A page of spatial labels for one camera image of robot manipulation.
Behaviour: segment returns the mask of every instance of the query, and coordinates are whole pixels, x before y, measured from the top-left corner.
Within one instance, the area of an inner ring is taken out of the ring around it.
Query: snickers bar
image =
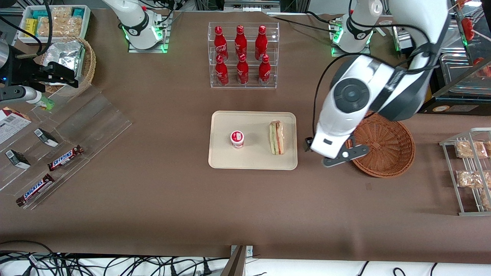
[[[50,168],[50,171],[54,171],[55,169],[57,169],[57,168],[65,165],[66,163],[70,162],[70,160],[74,159],[75,156],[79,155],[82,152],[83,152],[83,149],[80,147],[80,145],[78,145],[78,146],[72,148],[69,152],[63,154],[60,158],[58,158],[55,161],[48,164],[48,168]]]
[[[34,187],[30,188],[29,191],[27,191],[27,193],[25,193],[23,196],[19,197],[15,203],[17,203],[19,206],[24,206],[28,201],[34,199],[34,196],[37,193],[40,193],[51,186],[53,182],[55,182],[55,180],[49,174],[46,174],[41,181],[34,185]]]

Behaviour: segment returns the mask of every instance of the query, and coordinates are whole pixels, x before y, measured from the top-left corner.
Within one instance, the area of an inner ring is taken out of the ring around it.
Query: chocolate bar
[[[83,149],[80,147],[80,145],[78,145],[72,148],[69,152],[63,154],[60,158],[48,164],[48,168],[50,168],[50,171],[54,171],[55,169],[70,162],[70,160],[74,159],[75,156],[79,155],[82,152]]]
[[[34,198],[34,195],[37,193],[40,193],[44,191],[46,188],[51,186],[55,180],[49,175],[46,174],[41,181],[39,181],[34,187],[30,188],[27,193],[25,193],[23,196],[19,197],[15,203],[19,206],[24,206],[28,201]]]
[[[30,167],[29,161],[27,161],[24,154],[22,154],[20,152],[17,152],[15,150],[9,150],[9,151],[5,152],[5,155],[10,160],[12,165],[14,165],[18,168],[28,169]]]

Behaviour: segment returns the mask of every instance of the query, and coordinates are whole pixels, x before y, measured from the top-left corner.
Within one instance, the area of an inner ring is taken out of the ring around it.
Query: clear acrylic bottle rack
[[[237,63],[239,59],[235,54],[235,36],[237,26],[244,26],[244,35],[247,39],[247,63],[249,64],[249,82],[240,84],[237,81]],[[261,61],[254,57],[255,42],[258,35],[259,26],[266,27],[266,37],[268,38],[267,54],[270,56],[270,82],[267,86],[259,85],[259,64]],[[215,72],[217,52],[215,50],[215,27],[221,26],[223,35],[227,40],[228,60],[225,62],[228,69],[228,81],[226,86],[220,86]],[[210,85],[213,88],[254,88],[254,89],[275,89],[278,85],[278,58],[279,58],[279,23],[234,23],[234,22],[210,22],[208,24],[208,60],[210,62]]]
[[[131,125],[99,89],[90,86],[78,96],[64,96],[64,93],[70,94],[70,89],[66,85],[49,97],[55,102],[52,110],[34,108],[29,111],[26,115],[31,123],[0,144],[0,193],[11,195],[12,205],[48,173],[55,181],[22,206],[34,209]],[[51,147],[43,143],[34,134],[37,128],[49,132],[58,145]],[[77,145],[83,149],[82,154],[49,171],[49,163]],[[28,169],[15,167],[5,155],[10,149],[22,153],[31,166]]]

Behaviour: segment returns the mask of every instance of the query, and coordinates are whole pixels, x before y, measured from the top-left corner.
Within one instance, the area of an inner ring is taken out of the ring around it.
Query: white storage bin
[[[80,38],[85,38],[85,35],[87,33],[87,27],[89,25],[89,18],[90,18],[90,9],[89,7],[87,7],[86,5],[50,5],[50,9],[52,10],[54,7],[71,7],[72,9],[76,9],[76,8],[83,8],[84,9],[84,12],[83,12],[83,18],[82,18],[82,30],[80,31],[80,35],[79,37]],[[21,29],[26,29],[26,19],[27,18],[32,18],[32,12],[34,10],[46,10],[46,7],[45,6],[27,6],[26,7],[26,10],[24,11],[24,14],[22,16],[22,21],[21,21],[21,25],[20,25],[20,28]],[[48,42],[48,37],[40,37],[38,36],[37,37],[42,43],[47,43]],[[53,37],[51,39],[51,42],[52,43],[55,43],[55,42],[59,42],[60,40],[62,40],[64,37]],[[26,44],[37,44],[37,41],[22,33],[22,32],[19,32],[19,40],[26,43]]]

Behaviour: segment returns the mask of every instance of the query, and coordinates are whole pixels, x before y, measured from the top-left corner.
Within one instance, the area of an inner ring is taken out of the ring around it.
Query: beige tray
[[[271,153],[269,125],[283,122],[285,154]],[[244,146],[236,149],[230,134],[244,133]],[[212,116],[208,164],[213,168],[282,169],[297,167],[297,120],[289,112],[217,111]]]

